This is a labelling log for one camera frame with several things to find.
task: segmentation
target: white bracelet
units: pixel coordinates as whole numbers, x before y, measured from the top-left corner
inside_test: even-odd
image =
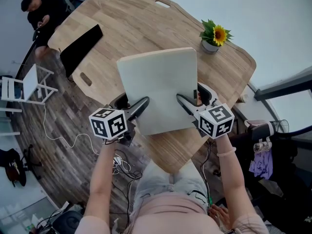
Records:
[[[227,155],[230,155],[232,153],[234,153],[236,151],[236,147],[233,147],[233,150],[229,151],[229,152],[226,152],[226,153],[222,153],[222,154],[216,154],[218,157],[224,157],[224,156],[227,156]]]

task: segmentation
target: knee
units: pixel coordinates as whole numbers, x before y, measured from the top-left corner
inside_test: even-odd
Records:
[[[38,59],[41,59],[45,52],[46,52],[46,49],[47,47],[39,47],[35,50],[35,56],[38,58]]]

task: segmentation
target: person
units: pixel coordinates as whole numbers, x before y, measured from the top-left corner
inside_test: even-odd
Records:
[[[227,208],[208,208],[204,180],[192,161],[188,161],[170,184],[170,174],[151,161],[140,179],[131,214],[128,234],[209,233],[220,229],[240,234],[267,234],[268,229],[256,214],[244,186],[242,169],[227,135],[216,139]],[[90,197],[76,234],[108,234],[115,146],[104,145],[94,168]]]
[[[27,19],[34,30],[40,31],[36,40],[35,55],[42,59],[50,51],[48,40],[68,16],[67,3],[65,0],[23,0],[21,9],[28,12]]]

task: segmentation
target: sunflower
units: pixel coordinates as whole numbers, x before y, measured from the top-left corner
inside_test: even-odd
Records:
[[[228,33],[225,32],[225,29],[218,25],[213,27],[214,29],[214,42],[218,44],[218,46],[223,46],[224,42],[226,41]]]

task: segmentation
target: pink shirt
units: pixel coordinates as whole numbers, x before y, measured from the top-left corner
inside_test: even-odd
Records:
[[[236,233],[268,234],[260,216],[241,216],[232,226]],[[134,222],[126,230],[132,234],[222,234],[216,222],[205,214],[201,205],[187,195],[163,193],[145,200]],[[106,222],[94,216],[85,216],[76,234],[109,234]]]

